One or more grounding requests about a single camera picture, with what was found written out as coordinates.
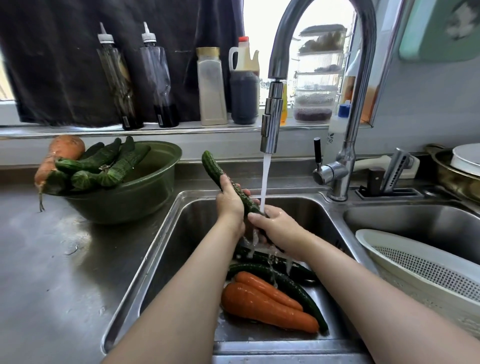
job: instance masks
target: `white nozzle cap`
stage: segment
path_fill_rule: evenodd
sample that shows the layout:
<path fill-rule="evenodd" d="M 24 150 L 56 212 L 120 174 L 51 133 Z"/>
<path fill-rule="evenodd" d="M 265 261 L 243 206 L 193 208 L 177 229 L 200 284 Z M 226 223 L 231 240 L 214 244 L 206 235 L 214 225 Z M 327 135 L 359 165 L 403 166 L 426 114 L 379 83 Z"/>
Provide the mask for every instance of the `white nozzle cap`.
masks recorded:
<path fill-rule="evenodd" d="M 101 31 L 101 33 L 98 35 L 98 40 L 100 41 L 100 43 L 102 43 L 102 44 L 103 43 L 110 43 L 110 44 L 115 43 L 113 41 L 113 35 L 112 34 L 107 34 L 102 22 L 100 22 L 100 31 Z"/>
<path fill-rule="evenodd" d="M 156 36 L 155 34 L 150 33 L 146 22 L 144 22 L 144 27 L 145 27 L 145 33 L 142 34 L 142 40 L 144 41 L 144 43 L 155 43 Z"/>

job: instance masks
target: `black cloth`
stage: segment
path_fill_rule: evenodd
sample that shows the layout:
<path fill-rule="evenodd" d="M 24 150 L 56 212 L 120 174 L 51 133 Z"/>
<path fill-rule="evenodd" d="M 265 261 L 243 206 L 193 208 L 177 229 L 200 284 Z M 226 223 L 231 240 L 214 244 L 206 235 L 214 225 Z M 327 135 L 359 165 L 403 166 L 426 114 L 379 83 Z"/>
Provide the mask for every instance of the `black cloth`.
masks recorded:
<path fill-rule="evenodd" d="M 155 121 L 139 52 L 144 21 L 165 48 L 183 121 L 200 119 L 195 48 L 220 47 L 227 87 L 228 50 L 244 35 L 243 0 L 0 0 L 0 9 L 0 48 L 21 120 L 53 126 L 119 123 L 96 51 L 100 22 L 125 56 L 144 121 Z"/>

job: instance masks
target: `green cutting board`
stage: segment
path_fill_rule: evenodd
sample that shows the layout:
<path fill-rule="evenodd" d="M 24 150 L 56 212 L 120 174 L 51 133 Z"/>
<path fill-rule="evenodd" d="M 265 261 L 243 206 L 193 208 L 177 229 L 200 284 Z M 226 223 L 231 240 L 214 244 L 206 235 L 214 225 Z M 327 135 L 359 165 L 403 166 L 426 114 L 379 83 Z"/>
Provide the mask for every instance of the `green cutting board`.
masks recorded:
<path fill-rule="evenodd" d="M 400 43 L 411 62 L 467 61 L 480 54 L 480 0 L 416 0 Z"/>

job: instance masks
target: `blue cap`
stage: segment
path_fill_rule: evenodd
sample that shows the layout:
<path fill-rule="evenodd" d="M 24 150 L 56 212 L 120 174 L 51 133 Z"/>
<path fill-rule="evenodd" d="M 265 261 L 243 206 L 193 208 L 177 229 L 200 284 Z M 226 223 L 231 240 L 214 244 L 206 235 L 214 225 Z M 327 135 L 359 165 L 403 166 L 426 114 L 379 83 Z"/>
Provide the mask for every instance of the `blue cap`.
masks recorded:
<path fill-rule="evenodd" d="M 338 107 L 338 117 L 339 118 L 348 118 L 350 114 L 350 104 L 341 104 Z"/>

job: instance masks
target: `kitchen faucet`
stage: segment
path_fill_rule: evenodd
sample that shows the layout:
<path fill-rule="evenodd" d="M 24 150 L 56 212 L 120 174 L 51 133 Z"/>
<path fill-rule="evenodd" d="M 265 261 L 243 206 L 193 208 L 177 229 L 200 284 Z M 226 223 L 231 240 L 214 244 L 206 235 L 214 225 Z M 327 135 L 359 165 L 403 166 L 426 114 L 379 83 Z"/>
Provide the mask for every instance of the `kitchen faucet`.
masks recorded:
<path fill-rule="evenodd" d="M 265 103 L 265 112 L 262 116 L 262 141 L 260 150 L 264 153 L 276 152 L 283 105 L 282 80 L 287 79 L 288 60 L 290 57 L 288 49 L 300 17 L 312 1 L 313 0 L 291 0 L 283 13 L 276 31 L 268 69 L 268 78 L 273 79 L 273 81 L 270 83 L 268 98 Z M 355 7 L 358 19 L 360 19 L 363 42 L 359 74 L 357 75 L 355 83 L 345 140 L 342 149 L 336 157 L 336 161 L 326 165 L 319 165 L 313 172 L 313 178 L 319 184 L 333 182 L 332 189 L 328 192 L 328 196 L 336 201 L 345 201 L 347 199 L 350 177 L 353 172 L 353 165 L 355 164 L 355 139 L 357 138 L 361 112 L 367 93 L 377 38 L 375 9 L 373 8 L 372 1 L 350 0 L 350 2 Z"/>

